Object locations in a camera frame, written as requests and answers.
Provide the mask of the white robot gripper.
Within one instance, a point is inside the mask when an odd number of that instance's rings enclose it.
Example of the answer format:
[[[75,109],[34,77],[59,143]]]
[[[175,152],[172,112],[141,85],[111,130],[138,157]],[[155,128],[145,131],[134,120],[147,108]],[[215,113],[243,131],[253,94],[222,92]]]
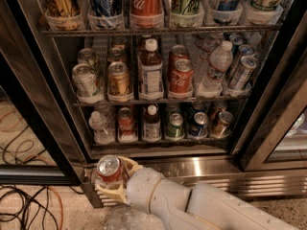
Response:
[[[95,191],[98,198],[102,202],[128,202],[131,206],[149,213],[155,187],[164,176],[152,168],[143,168],[142,165],[125,156],[120,156],[119,159],[125,168],[125,176],[129,180],[127,190],[122,184],[116,189],[108,189],[101,182],[96,181]]]

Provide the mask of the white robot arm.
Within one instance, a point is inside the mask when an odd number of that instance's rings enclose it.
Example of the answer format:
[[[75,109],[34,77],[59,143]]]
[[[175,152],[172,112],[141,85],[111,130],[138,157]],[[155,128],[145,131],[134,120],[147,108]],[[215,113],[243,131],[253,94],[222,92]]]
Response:
[[[166,230],[298,230],[219,188],[190,189],[127,157],[103,156],[96,173],[99,192],[155,215]]]

